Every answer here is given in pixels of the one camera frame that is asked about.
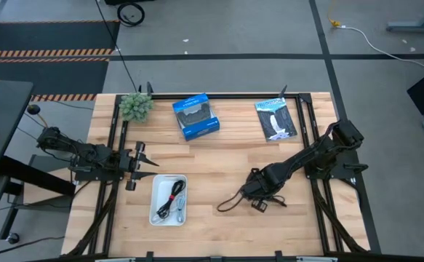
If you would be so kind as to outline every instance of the green plant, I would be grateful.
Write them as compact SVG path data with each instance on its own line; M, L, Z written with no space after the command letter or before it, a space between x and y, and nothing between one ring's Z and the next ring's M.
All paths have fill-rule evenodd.
M119 109L124 121L143 123L153 108L152 97L141 93L132 93L121 97Z

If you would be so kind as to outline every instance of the game controller box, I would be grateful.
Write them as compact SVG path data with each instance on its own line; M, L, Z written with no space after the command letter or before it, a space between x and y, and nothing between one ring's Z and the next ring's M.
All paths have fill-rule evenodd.
M186 141L220 129L205 93L173 103L173 111Z

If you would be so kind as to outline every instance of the wooden table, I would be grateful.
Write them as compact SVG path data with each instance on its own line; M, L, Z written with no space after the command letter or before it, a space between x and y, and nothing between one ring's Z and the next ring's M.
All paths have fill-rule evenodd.
M336 122L335 110L328 92L311 95L322 134L328 124ZM115 97L97 96L89 143L107 143ZM216 211L218 204L236 193L252 167L283 161L303 149L301 135L279 143L265 141L254 107L259 100L210 100L220 120L220 131L189 142L184 140L177 125L173 100L155 100L155 109L145 124L129 123L125 148L134 148L137 140L143 141L147 157L160 165L144 164L141 171L188 177L187 218L179 227L152 226L148 214L153 177L143 178L135 191L124 190L125 181L122 181L110 257L145 257L147 251L154 251L156 257L269 256L275 250L282 250L284 255L322 255L311 187L303 170L297 171L279 192L286 198L286 208L269 204L265 213L259 213L243 201L227 213ZM300 132L295 102L287 102ZM307 121L307 108L304 114ZM118 124L115 149L120 133ZM338 180L332 180L331 187L338 218L354 239L368 249L356 192ZM92 182L74 199L62 253L76 245L93 221L98 189L99 183ZM325 223L334 250L331 226L327 219ZM104 225L100 228L98 252L105 231Z

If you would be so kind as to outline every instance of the book cover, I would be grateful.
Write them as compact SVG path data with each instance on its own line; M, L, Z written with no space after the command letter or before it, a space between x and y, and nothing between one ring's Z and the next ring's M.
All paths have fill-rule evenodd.
M274 98L255 104L263 133L268 141L290 138L297 135L284 98Z

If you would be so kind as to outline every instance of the gray floor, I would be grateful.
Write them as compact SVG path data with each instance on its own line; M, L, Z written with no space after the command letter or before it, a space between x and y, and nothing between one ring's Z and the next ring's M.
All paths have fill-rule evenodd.
M330 1L316 3L331 53L375 53L359 33L330 29L326 19ZM321 54L307 0L157 0L142 6L145 22L120 29L124 55ZM116 17L113 7L103 11L107 19ZM385 24L418 20L422 15L421 0L339 0L332 12L332 18L363 30L375 46L402 54L424 53L424 34L387 33ZM92 0L8 0L0 15L1 21L98 19ZM395 60L335 60L333 64L347 114L366 138L359 158L370 166L364 179L382 251L424 256L424 129L405 92L424 77L424 69ZM288 91L331 91L323 60L129 61L127 66L138 84L150 81L156 92L276 91L285 84ZM110 62L103 92L131 90L122 63ZM72 138L87 136L90 111L50 102L41 105L47 121L63 132ZM26 118L20 127L32 135L39 133ZM7 154L27 162L31 154L40 152L31 138L16 132ZM60 236L67 217L23 210L13 231L23 242ZM0 213L0 225L3 220ZM0 261L55 257L61 244L42 242L0 255ZM7 247L0 242L0 250Z

